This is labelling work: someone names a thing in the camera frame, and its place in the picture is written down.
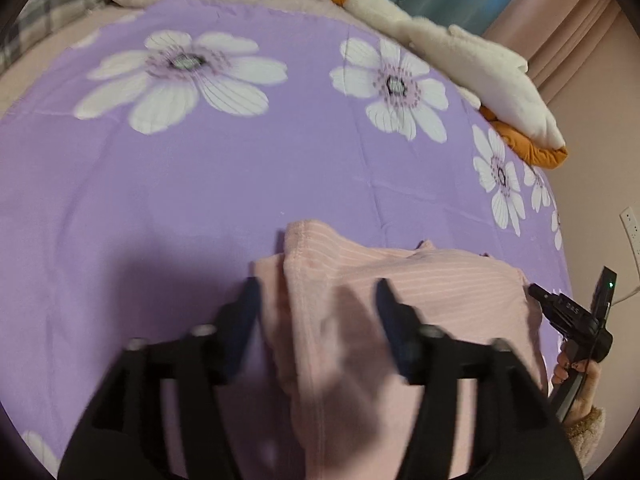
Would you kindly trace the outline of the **white goose plush toy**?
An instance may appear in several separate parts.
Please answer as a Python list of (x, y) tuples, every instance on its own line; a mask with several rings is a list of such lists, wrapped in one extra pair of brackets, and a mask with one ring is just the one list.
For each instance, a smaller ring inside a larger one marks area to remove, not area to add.
[(411, 16), (390, 0), (331, 1), (449, 77), (523, 162), (554, 169), (566, 161), (565, 140), (521, 55), (457, 25)]

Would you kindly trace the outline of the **white wall socket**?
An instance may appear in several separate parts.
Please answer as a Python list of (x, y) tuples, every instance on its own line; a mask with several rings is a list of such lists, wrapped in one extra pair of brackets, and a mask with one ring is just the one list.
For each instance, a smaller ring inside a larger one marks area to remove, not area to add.
[(620, 221), (623, 223), (628, 242), (634, 255), (634, 263), (637, 271), (640, 272), (640, 226), (634, 213), (634, 208), (627, 207), (620, 213)]

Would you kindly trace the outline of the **pink curtain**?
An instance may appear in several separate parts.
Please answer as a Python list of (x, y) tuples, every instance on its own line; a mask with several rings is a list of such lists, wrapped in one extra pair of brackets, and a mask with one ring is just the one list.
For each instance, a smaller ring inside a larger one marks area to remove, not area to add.
[(639, 37), (616, 0), (511, 0), (484, 37), (526, 59), (547, 103), (600, 53), (639, 55)]

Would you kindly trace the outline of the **plaid pillow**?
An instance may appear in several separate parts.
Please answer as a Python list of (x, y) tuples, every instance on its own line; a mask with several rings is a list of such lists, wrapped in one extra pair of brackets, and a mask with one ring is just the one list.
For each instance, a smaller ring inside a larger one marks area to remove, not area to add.
[(107, 0), (28, 0), (1, 40), (1, 73), (42, 40), (106, 4)]

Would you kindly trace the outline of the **purple floral bed sheet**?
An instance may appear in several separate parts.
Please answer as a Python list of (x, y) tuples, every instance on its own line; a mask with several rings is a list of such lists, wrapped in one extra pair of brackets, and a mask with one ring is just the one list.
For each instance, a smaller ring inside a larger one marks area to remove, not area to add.
[(488, 254), (567, 289), (555, 204), (456, 86), (390, 40), (166, 0), (75, 42), (1, 121), (1, 402), (56, 471), (134, 337), (207, 321), (291, 222)]

